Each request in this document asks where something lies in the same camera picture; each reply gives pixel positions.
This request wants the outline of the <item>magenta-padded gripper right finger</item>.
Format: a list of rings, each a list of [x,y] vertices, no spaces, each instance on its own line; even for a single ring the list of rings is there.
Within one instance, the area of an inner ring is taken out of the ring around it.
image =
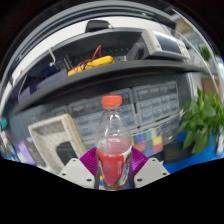
[[[129,171],[129,188],[144,187],[169,175],[169,172],[156,158],[147,158],[143,153],[132,148]]]

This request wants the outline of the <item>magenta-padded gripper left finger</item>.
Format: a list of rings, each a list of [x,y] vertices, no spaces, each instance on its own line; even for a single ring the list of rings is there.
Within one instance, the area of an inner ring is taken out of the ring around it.
[[[80,159],[72,158],[58,176],[84,188],[98,189],[100,168],[96,148],[89,150]]]

